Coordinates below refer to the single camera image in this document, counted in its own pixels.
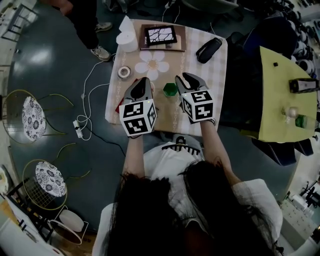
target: floral cushion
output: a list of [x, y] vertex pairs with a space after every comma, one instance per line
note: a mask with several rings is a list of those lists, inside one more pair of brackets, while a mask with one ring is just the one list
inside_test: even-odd
[[24, 134], [33, 142], [46, 132], [45, 113], [33, 97], [27, 97], [23, 103], [22, 123]]
[[35, 167], [35, 177], [41, 188], [59, 198], [63, 197], [66, 190], [66, 183], [61, 172], [53, 164], [47, 161], [39, 162]]

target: person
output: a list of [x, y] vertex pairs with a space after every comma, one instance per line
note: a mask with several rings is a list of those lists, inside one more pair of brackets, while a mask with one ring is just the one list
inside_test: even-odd
[[262, 179], [241, 181], [215, 125], [200, 126], [205, 160], [163, 145], [144, 154], [143, 135], [129, 138], [93, 256], [276, 255], [283, 217], [275, 198]]
[[99, 23], [96, 17], [96, 0], [41, 0], [43, 3], [60, 10], [62, 15], [73, 23], [76, 33], [91, 53], [101, 61], [107, 62], [111, 54], [100, 44], [96, 33], [108, 31], [112, 28], [111, 22]]

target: yellow table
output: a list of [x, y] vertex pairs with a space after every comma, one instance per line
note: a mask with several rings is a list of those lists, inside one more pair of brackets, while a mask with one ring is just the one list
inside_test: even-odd
[[265, 142], [297, 142], [308, 139], [314, 131], [287, 124], [283, 107], [298, 107], [301, 115], [316, 119], [317, 93], [290, 93], [289, 80], [310, 78], [298, 65], [281, 54], [260, 47], [263, 71], [263, 107], [258, 139]]

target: black pants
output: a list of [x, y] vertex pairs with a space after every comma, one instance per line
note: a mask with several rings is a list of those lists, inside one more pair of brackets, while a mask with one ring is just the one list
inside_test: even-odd
[[67, 15], [73, 23], [76, 34], [88, 49], [94, 49], [99, 41], [95, 31], [97, 0], [69, 0], [73, 4], [72, 12]]

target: sneaker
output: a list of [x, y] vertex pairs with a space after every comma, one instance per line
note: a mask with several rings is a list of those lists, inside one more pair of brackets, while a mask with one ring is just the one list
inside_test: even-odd
[[111, 54], [98, 45], [95, 49], [90, 50], [95, 56], [97, 56], [101, 61], [107, 62], [111, 58]]
[[109, 30], [111, 28], [112, 28], [112, 23], [111, 22], [98, 23], [95, 26], [95, 32], [99, 33], [99, 32], [102, 32], [102, 31], [107, 31], [107, 30]]

